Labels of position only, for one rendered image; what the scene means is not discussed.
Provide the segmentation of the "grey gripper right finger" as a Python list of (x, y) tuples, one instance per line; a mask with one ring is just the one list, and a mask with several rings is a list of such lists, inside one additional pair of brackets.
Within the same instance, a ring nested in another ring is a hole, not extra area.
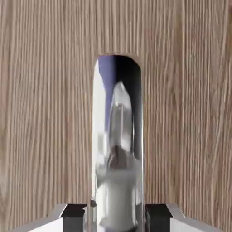
[(222, 232), (186, 217), (174, 203), (145, 205), (146, 232)]

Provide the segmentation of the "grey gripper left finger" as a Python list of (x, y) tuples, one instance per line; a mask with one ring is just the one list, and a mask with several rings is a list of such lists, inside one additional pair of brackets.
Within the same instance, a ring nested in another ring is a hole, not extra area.
[(10, 232), (83, 232), (86, 206), (86, 204), (58, 203), (47, 217)]

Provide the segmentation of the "curved shiny metal handle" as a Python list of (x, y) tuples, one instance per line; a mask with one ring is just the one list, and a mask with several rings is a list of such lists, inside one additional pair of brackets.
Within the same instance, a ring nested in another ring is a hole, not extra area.
[(143, 232), (141, 68), (128, 56), (94, 66), (90, 232)]

